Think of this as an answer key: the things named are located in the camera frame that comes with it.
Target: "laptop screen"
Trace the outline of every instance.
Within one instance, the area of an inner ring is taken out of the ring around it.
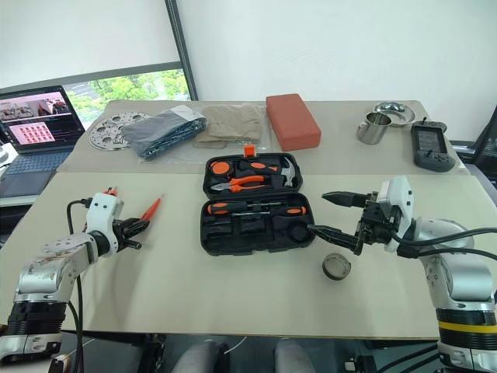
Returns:
[[[0,124],[19,153],[70,148],[85,132],[60,85],[0,94]]]

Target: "white wall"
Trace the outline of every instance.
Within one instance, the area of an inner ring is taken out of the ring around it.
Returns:
[[[0,88],[172,61],[164,0],[0,0]]]
[[[178,0],[200,99],[418,99],[451,139],[497,104],[495,0]]]

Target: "red pliers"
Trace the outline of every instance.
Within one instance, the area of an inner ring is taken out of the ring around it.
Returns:
[[[221,184],[216,184],[212,186],[212,190],[225,190],[229,189],[230,192],[237,193],[241,192],[242,190],[247,190],[247,189],[257,189],[257,188],[263,188],[263,187],[269,187],[268,184],[261,184],[261,185],[255,185],[255,186],[242,186],[242,184],[246,183],[264,183],[266,181],[266,177],[264,176],[247,176],[247,177],[242,177],[240,179],[231,179],[229,183],[221,183]]]

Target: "yellow ring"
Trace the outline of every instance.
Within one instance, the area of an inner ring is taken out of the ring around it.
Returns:
[[[497,325],[465,325],[454,324],[451,322],[439,321],[438,326],[441,329],[453,330],[455,332],[466,333],[497,333]]]

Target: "tool kit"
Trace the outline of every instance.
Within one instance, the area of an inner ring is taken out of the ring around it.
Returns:
[[[287,153],[209,159],[203,191],[200,241],[210,255],[247,255],[255,250],[284,251],[311,244],[315,235],[308,199],[295,158]]]

